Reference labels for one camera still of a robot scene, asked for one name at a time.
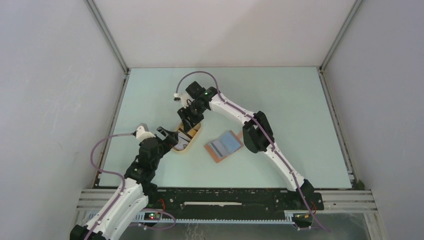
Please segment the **yellow oval tray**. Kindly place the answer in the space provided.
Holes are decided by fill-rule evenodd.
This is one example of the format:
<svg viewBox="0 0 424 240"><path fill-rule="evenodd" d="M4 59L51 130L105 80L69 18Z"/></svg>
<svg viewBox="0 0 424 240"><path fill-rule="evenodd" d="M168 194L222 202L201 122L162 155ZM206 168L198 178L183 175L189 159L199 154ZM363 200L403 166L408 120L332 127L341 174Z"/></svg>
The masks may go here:
<svg viewBox="0 0 424 240"><path fill-rule="evenodd" d="M183 123L180 122L178 127L175 129L178 133L178 143L172 148L176 153L185 153L193 145L199 132L202 129L202 124L198 123L196 126L191 128L188 132L184 132Z"/></svg>

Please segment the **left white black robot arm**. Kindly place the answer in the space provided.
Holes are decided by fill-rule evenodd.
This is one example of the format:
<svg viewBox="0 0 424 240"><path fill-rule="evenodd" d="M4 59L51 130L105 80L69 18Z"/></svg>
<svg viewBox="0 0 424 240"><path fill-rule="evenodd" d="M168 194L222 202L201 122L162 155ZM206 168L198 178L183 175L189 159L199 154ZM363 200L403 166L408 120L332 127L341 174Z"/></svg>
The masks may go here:
<svg viewBox="0 0 424 240"><path fill-rule="evenodd" d="M71 240L118 240L135 216L144 208L153 208L158 202L158 187L152 183L161 158L179 142L179 134L158 127L164 137L148 131L142 124L134 132L124 133L139 141L139 153L125 174L99 169L115 175L121 183L101 210L84 225L75 225Z"/></svg>

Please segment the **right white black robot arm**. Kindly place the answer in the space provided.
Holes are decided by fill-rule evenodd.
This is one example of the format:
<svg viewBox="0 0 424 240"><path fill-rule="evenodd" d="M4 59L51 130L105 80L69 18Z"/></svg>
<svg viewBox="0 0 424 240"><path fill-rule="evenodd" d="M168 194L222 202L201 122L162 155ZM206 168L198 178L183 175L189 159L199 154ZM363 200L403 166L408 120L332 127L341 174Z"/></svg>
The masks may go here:
<svg viewBox="0 0 424 240"><path fill-rule="evenodd" d="M249 111L224 96L218 88L208 89L192 82L185 93L175 92L174 101L181 102L178 115L183 130L188 132L204 119L206 110L219 113L242 126L244 146L254 154L264 153L276 166L286 182L291 194L291 204L297 209L304 209L311 202L314 187L287 160L279 149L273 130L264 112Z"/></svg>

